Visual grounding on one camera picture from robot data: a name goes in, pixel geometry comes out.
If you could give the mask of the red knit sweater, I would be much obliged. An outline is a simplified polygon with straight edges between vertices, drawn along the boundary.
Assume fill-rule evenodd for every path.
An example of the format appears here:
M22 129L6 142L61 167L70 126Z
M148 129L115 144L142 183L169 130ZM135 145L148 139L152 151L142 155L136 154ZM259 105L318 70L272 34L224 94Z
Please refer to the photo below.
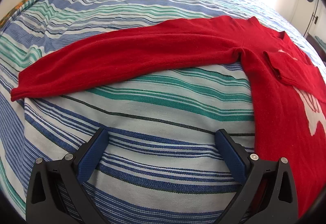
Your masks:
M240 188L219 129L261 159L289 161L298 216L325 186L324 79L286 32L255 17L78 40L22 70L11 100L34 157L60 159L108 131L85 189L111 223L214 222Z

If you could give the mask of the teal clothes on rack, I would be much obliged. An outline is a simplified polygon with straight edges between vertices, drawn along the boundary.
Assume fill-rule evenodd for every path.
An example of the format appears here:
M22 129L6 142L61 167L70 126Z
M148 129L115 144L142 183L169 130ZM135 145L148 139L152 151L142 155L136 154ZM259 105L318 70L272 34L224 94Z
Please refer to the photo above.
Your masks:
M323 52L326 54L326 42L324 42L321 38L319 38L318 36L314 37L315 40L318 42L318 44L320 45L320 48L323 50Z

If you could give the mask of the striped blue green bedsheet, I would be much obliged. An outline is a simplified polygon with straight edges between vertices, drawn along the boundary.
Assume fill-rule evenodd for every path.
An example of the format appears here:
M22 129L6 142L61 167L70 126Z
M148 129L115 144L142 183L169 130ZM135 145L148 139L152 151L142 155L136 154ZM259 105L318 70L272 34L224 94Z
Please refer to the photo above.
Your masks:
M325 64L255 0L1 20L1 223L316 223L324 189Z

